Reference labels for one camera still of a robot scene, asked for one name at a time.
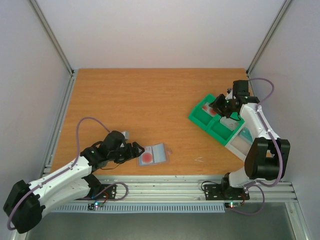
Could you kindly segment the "aluminium corner post left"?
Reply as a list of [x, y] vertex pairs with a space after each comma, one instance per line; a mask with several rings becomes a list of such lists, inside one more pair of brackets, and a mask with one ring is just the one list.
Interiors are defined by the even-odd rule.
[[71, 67], [71, 64], [65, 55], [60, 43], [58, 42], [58, 39], [56, 38], [47, 18], [45, 17], [45, 14], [43, 13], [39, 3], [37, 0], [28, 0], [28, 3], [30, 4], [31, 8], [35, 12], [35, 15], [37, 16], [40, 24], [42, 25], [45, 33], [47, 34], [49, 40], [51, 41], [53, 47], [55, 48], [56, 52], [58, 53], [60, 59], [62, 60], [67, 72], [72, 77], [74, 74], [74, 70]]

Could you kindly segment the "green bin middle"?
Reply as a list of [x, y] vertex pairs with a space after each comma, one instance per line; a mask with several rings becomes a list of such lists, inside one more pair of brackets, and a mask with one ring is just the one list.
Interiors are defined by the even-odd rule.
[[206, 132], [217, 140], [221, 145], [225, 146], [230, 140], [232, 140], [244, 127], [245, 121], [243, 119], [239, 120], [238, 128], [234, 131], [229, 130], [219, 121], [216, 121]]

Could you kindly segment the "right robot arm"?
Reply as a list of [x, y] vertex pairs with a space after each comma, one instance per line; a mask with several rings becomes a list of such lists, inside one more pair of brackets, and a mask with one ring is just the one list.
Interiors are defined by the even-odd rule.
[[267, 121], [262, 101], [249, 92], [249, 81], [234, 81], [227, 95], [220, 94], [209, 107], [225, 118], [237, 113], [253, 140], [244, 166], [222, 178], [221, 195], [229, 200], [255, 184], [267, 188], [276, 186], [285, 174], [291, 145], [287, 139], [280, 138]]

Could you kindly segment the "green bin far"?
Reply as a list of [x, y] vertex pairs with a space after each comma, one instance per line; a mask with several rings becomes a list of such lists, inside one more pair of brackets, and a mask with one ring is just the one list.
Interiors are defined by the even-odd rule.
[[202, 110], [202, 106], [205, 103], [212, 103], [215, 100], [215, 96], [208, 94], [204, 99], [202, 99], [191, 111], [188, 116], [188, 119], [201, 128], [204, 131], [207, 131], [215, 122], [221, 119], [219, 114], [216, 114], [214, 117], [210, 116]]

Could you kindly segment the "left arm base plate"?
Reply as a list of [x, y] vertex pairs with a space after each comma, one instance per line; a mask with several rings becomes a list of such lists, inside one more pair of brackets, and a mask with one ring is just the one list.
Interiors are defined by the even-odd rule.
[[108, 200], [115, 200], [117, 193], [116, 184], [101, 184], [90, 188], [89, 193], [78, 200], [102, 200], [107, 197]]

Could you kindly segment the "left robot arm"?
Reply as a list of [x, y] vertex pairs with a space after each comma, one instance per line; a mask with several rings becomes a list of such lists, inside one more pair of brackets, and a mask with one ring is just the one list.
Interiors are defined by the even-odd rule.
[[3, 206], [8, 216], [7, 228], [24, 234], [61, 205], [74, 200], [96, 201], [104, 189], [94, 172], [109, 162], [120, 165], [144, 152], [137, 142], [128, 143], [124, 133], [114, 130], [49, 175], [29, 183], [16, 182]]

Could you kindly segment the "aluminium corner post right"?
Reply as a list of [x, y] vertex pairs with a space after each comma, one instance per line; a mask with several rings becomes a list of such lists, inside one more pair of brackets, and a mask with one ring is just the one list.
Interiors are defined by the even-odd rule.
[[272, 40], [273, 36], [275, 35], [277, 29], [279, 28], [281, 22], [285, 18], [288, 10], [290, 9], [293, 0], [284, 0], [278, 10], [277, 14], [275, 15], [274, 20], [272, 21], [269, 29], [267, 30], [261, 44], [259, 45], [252, 61], [250, 62], [248, 68], [246, 69], [246, 75], [249, 78], [251, 73], [253, 72], [254, 68], [258, 64], [260, 58], [262, 57], [263, 53], [267, 49], [270, 41]]

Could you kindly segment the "aluminium corner post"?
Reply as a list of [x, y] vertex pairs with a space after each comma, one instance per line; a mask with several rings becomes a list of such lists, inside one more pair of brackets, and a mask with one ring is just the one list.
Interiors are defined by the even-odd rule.
[[253, 72], [254, 68], [258, 64], [260, 58], [262, 57], [263, 53], [267, 49], [270, 41], [272, 40], [273, 36], [275, 35], [277, 29], [279, 28], [281, 22], [285, 18], [288, 10], [290, 9], [293, 0], [284, 0], [278, 10], [277, 14], [275, 15], [274, 20], [272, 21], [269, 29], [267, 30], [261, 44], [259, 45], [252, 61], [250, 62], [248, 68], [246, 69], [246, 75], [249, 78], [251, 73]]
[[47, 18], [45, 17], [45, 14], [43, 13], [39, 3], [37, 0], [28, 0], [28, 3], [30, 4], [31, 8], [35, 12], [35, 15], [37, 16], [40, 24], [42, 25], [45, 33], [47, 34], [49, 40], [51, 41], [53, 47], [55, 48], [56, 52], [58, 53], [60, 59], [62, 60], [67, 72], [72, 77], [74, 74], [74, 70], [71, 67], [71, 64], [65, 55], [60, 43], [58, 42], [58, 39], [56, 38]]

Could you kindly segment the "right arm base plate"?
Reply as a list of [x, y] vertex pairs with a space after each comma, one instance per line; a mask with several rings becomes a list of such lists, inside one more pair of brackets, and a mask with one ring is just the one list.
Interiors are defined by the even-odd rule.
[[201, 189], [207, 201], [247, 201], [250, 199], [250, 195], [242, 188], [228, 187], [223, 190], [221, 184], [204, 184]]

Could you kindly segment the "right controller board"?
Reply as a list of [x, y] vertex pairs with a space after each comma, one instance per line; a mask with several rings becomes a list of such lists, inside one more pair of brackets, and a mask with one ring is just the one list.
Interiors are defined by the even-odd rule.
[[243, 205], [242, 202], [225, 202], [224, 203], [224, 206], [227, 208], [227, 209], [234, 209], [234, 208], [238, 208], [238, 207], [241, 207]]

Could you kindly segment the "aluminium table edge rail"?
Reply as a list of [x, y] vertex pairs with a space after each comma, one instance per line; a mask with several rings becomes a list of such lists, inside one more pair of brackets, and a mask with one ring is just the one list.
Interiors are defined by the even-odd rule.
[[[123, 201], [116, 203], [204, 203], [206, 198], [201, 190], [201, 183], [212, 181], [219, 183], [222, 175], [97, 175], [102, 184], [117, 183], [116, 198], [128, 195]], [[280, 182], [274, 187], [259, 185], [265, 195], [266, 203], [297, 202], [297, 196], [291, 182]], [[249, 190], [249, 201], [245, 203], [261, 203], [263, 198], [257, 187]]]

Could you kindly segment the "controller board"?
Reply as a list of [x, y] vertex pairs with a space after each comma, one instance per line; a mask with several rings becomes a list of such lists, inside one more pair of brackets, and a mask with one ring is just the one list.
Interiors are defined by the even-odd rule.
[[89, 203], [87, 205], [87, 209], [89, 211], [95, 211], [96, 209], [102, 208], [103, 206], [104, 206], [104, 204], [101, 202]]
[[238, 208], [238, 207], [241, 207], [243, 205], [242, 202], [225, 202], [224, 203], [224, 206], [227, 208], [227, 209], [234, 209], [234, 208]]

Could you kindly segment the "red white cards stack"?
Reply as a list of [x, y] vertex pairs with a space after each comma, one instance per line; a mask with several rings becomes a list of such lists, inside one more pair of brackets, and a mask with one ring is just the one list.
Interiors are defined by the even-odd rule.
[[208, 102], [206, 102], [202, 107], [201, 109], [207, 113], [208, 115], [214, 117], [217, 113], [213, 110], [212, 107], [209, 106], [210, 104]]

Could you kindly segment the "left controller board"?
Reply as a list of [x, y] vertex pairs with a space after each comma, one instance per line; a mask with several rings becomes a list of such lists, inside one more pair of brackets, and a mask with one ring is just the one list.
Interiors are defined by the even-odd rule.
[[87, 209], [89, 211], [95, 211], [96, 209], [102, 208], [103, 206], [104, 206], [104, 204], [101, 202], [89, 203], [87, 205]]

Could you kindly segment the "green bin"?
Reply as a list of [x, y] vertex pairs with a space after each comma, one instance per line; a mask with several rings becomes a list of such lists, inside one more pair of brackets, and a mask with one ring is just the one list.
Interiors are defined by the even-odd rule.
[[229, 130], [219, 121], [216, 121], [206, 132], [217, 140], [221, 145], [225, 146], [230, 140], [232, 140], [244, 127], [245, 121], [243, 119], [239, 120], [238, 128], [234, 131]]
[[214, 117], [210, 116], [202, 110], [202, 106], [205, 103], [212, 103], [215, 100], [215, 96], [208, 94], [204, 99], [202, 99], [191, 111], [188, 116], [188, 119], [201, 128], [204, 131], [207, 131], [215, 122], [221, 119], [219, 114], [216, 114]]

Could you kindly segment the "white translucent bin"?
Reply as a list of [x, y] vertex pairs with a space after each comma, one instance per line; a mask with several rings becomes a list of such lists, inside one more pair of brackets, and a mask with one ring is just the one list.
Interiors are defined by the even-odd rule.
[[253, 142], [242, 139], [239, 133], [225, 145], [225, 148], [244, 162]]

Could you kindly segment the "teal cards stack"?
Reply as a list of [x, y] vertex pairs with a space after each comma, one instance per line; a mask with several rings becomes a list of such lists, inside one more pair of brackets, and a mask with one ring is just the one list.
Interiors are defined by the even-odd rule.
[[240, 132], [239, 132], [239, 137], [242, 138], [243, 140], [252, 143], [253, 142], [253, 138], [252, 135], [249, 131], [248, 128], [244, 127]]

